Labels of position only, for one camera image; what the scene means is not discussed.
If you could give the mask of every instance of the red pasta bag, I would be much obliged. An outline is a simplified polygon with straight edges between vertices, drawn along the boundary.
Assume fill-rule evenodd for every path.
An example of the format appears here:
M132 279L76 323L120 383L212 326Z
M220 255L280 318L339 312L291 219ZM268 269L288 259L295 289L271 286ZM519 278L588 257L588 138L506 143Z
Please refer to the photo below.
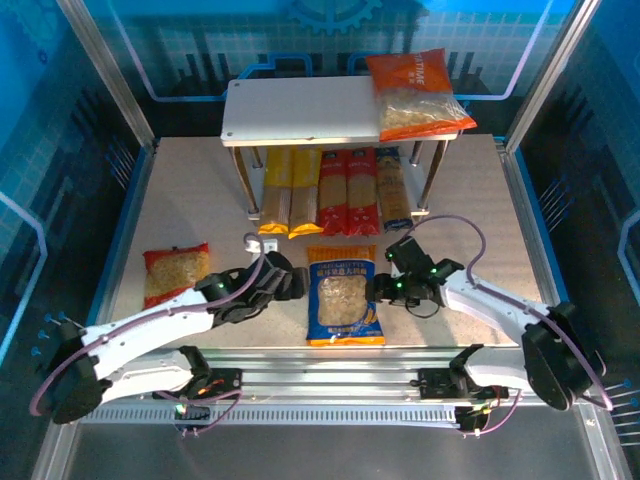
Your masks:
M318 192L318 223L322 235L347 234L347 157L349 150L322 154Z
M351 150L347 162L349 235L378 235L376 152L373 147Z
M144 308L159 305L195 286L209 274L209 244L142 254L147 268Z
M453 96L444 48L366 57L380 111L380 141L476 127Z

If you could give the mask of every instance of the white shelf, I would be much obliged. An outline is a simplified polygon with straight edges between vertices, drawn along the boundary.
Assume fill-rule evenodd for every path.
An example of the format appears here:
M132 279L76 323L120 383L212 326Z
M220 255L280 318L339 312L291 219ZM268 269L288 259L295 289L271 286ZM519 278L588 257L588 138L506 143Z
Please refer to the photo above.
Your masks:
M416 140L454 140L457 133ZM225 147L376 143L378 112L369 76L229 82Z

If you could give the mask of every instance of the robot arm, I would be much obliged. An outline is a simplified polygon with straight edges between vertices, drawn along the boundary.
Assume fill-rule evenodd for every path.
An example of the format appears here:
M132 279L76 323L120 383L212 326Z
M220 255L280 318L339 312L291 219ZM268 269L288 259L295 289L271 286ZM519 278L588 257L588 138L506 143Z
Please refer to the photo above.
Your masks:
M565 341L549 328L550 322L578 346L598 376L604 374L604 363L589 335L579 330L573 305L550 307L532 302L468 275L452 260L436 264L412 237L391 245L386 258L392 263L392 273L376 275L367 285L370 301L388 300L413 307L431 300L483 321L522 347L515 352L470 347L452 362L452 375L457 380L462 375L474 387L500 385L533 390L553 408L567 410L592 382Z
M132 327L113 340L98 344L89 355L80 356L66 368L38 399L37 412L49 412L55 423L62 424L124 396L165 391L176 398L193 400L237 388L240 371L229 369L232 371L226 372L224 378L216 377L218 373L209 368L196 347L145 354L189 335L253 318L272 300L297 299L306 294L307 270L293 268L283 255L272 251L266 254L253 284L241 295L218 308L201 308L238 291L256 265L254 262L246 269L211 274L179 296L117 322L88 328L64 323L56 328L48 342L51 347L43 352L38 367L43 377L82 348L106 339L107 334L123 326ZM157 315L153 321L139 322L153 314Z
M578 329L580 322L573 321L576 312L571 304L550 307L531 302L468 275L452 260L436 264L412 237L391 245L386 257L392 263L392 274L376 275L367 284L369 301L413 307L430 300L485 322L522 347L513 351L472 345L449 368L419 370L412 385L420 389L421 398L506 398L506 388L496 393L495 386L500 386L533 390L550 406L568 409L591 386L593 375L587 374L566 341L549 328L549 322L578 346L596 375L604 374L604 364L589 336ZM36 413L48 412L55 423L68 423L101 403L124 396L164 391L176 398L199 400L238 388L240 370L213 371L195 347L147 352L224 323L253 318L271 300L301 298L308 290L306 269L295 269L281 254L269 252L250 288L217 308L202 310L202 304L238 292L248 284L255 268L256 263L247 269L211 274L180 296L119 322L89 328L61 325L48 342L55 347L41 357L39 372L44 377L109 332L128 324L132 328L70 363L48 388L43 387L46 392L42 397L34 397ZM139 322L153 312L158 314L153 321Z

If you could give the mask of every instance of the pasta bag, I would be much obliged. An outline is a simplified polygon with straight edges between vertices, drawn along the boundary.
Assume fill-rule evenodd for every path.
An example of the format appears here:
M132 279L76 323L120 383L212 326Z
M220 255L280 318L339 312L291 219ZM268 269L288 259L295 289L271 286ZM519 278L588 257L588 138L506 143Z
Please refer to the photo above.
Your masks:
M404 186L398 147L376 148L378 164L378 197L385 233L411 228L411 210Z
M322 235L347 234L347 157L349 150L322 154L318 221Z
M293 151L291 147L270 147L267 150L258 233L289 233L292 186Z
M293 190L289 215L289 238L320 233L318 225L318 179L322 151L296 150L293 156Z
M159 305L195 286L209 274L209 244L150 250L142 254L147 269L144 308Z
M476 127L453 96L444 48L421 53L370 55L380 112L380 141L456 133Z
M311 346L384 345L376 304L367 302L376 247L309 247Z
M375 150L351 150L347 161L348 235L380 233L376 176Z

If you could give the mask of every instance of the metal shelf leg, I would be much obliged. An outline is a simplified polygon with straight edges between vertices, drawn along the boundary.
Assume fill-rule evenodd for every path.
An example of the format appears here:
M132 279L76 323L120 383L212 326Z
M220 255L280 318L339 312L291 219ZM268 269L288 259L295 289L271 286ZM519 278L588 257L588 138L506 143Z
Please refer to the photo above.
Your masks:
M420 154L422 153L422 144L424 142L417 141L413 144L413 151L411 152L411 158L409 159L409 163L414 167L420 164Z
M251 147L251 152L253 153L253 168L262 168L264 165L262 164L258 147Z
M256 197L253 194L251 183L249 183L249 175L247 174L247 167L244 164L240 147L229 148L229 153L231 154L231 158L233 159L236 171L238 172L238 177L240 178L242 189L244 190L244 193L247 196L247 200L249 201L249 214L256 214L259 211L258 204L256 203Z
M436 178L436 174L440 169L440 164L444 159L444 155L447 152L448 146L449 146L449 140L440 140L438 142L438 146L436 147L436 151L433 154L433 160L431 160L431 166L429 167L429 174L427 175L427 182L424 185L424 190L422 190L422 195L420 195L420 201L418 202L418 208L422 211L426 211L429 209L429 192L431 191L433 180Z

